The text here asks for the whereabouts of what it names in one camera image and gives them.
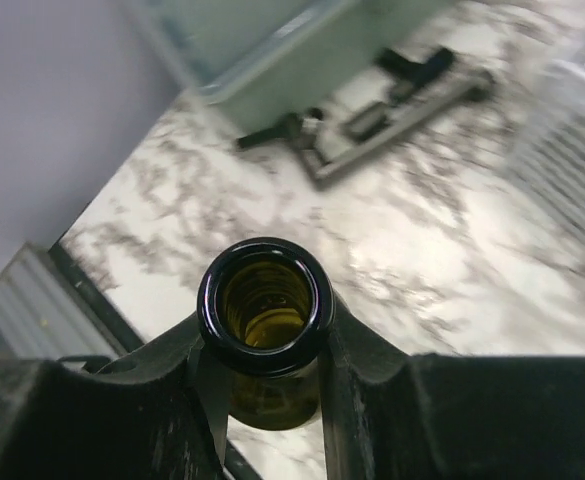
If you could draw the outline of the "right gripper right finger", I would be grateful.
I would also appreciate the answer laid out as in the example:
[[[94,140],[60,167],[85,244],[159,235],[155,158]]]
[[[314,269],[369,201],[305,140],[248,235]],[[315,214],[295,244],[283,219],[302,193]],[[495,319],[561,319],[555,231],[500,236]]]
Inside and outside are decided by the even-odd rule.
[[[333,327],[319,354],[329,479],[390,479],[396,472],[390,394],[406,358],[335,298]]]

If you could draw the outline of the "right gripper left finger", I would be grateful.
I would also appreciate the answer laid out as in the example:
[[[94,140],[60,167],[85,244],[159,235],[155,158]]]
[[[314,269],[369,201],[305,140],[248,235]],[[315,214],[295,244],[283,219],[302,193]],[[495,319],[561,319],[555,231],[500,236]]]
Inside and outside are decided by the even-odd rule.
[[[188,317],[95,375],[118,479],[221,479],[230,373]]]

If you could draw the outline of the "green bottle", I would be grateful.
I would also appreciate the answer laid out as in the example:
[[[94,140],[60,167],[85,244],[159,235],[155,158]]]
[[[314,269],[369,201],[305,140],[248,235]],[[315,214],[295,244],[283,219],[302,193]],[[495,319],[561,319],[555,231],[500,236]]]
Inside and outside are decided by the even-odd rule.
[[[281,238],[256,237],[221,252],[197,295],[206,346],[233,373],[230,415],[261,430],[290,430],[320,408],[318,356],[336,316],[318,260]]]

